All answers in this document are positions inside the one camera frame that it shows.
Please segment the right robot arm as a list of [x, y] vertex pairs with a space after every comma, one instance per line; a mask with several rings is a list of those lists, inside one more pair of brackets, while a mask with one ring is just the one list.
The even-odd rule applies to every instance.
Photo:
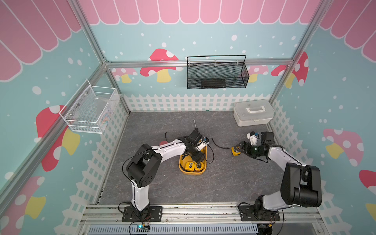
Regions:
[[265, 163], [273, 161], [284, 171], [280, 190], [259, 196], [250, 206], [256, 220], [273, 217], [279, 211], [295, 206], [321, 206], [321, 173], [318, 167], [305, 164], [289, 154], [275, 142], [273, 132], [251, 132], [247, 134], [247, 138], [248, 142], [240, 142], [232, 147], [233, 155], [245, 154]]

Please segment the yellow storage tray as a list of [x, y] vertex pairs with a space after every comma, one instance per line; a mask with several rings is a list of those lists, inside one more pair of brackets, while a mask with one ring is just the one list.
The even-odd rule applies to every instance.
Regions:
[[207, 146], [189, 145], [180, 156], [179, 169], [187, 175], [201, 175], [207, 169]]

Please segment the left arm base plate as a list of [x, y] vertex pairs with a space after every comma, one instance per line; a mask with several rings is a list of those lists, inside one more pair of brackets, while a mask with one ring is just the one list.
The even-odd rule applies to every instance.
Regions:
[[161, 222], [163, 207], [147, 206], [138, 211], [133, 206], [125, 207], [122, 213], [122, 222]]

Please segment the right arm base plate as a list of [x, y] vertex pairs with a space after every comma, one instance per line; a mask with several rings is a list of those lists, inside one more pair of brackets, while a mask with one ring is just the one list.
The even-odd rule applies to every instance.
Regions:
[[281, 220], [281, 217], [276, 211], [268, 211], [264, 208], [257, 209], [254, 205], [248, 203], [238, 204], [238, 211], [240, 218], [245, 221], [269, 221], [274, 223]]

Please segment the yellow 3m tape measure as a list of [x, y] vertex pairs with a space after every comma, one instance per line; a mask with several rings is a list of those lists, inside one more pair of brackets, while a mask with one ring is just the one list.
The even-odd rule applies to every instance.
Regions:
[[235, 149], [234, 147], [223, 147], [223, 146], [219, 146], [219, 145], [214, 141], [213, 138], [211, 138], [211, 141], [213, 142], [213, 144], [214, 144], [216, 147], [218, 147], [218, 148], [220, 148], [220, 149], [229, 149], [229, 150], [231, 150], [233, 156], [239, 156], [239, 155], [241, 154], [239, 151], [236, 151], [236, 149]]

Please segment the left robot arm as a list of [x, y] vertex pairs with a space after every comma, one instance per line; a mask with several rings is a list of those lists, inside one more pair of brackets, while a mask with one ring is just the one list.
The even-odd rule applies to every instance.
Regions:
[[209, 145], [209, 139], [202, 136], [198, 129], [190, 135], [179, 137], [172, 142], [150, 146], [143, 144], [132, 156], [123, 174], [132, 184], [131, 208], [136, 212], [147, 211], [150, 202], [148, 198], [149, 185], [155, 179], [161, 163], [173, 157], [188, 155], [196, 162], [206, 161], [202, 150]]

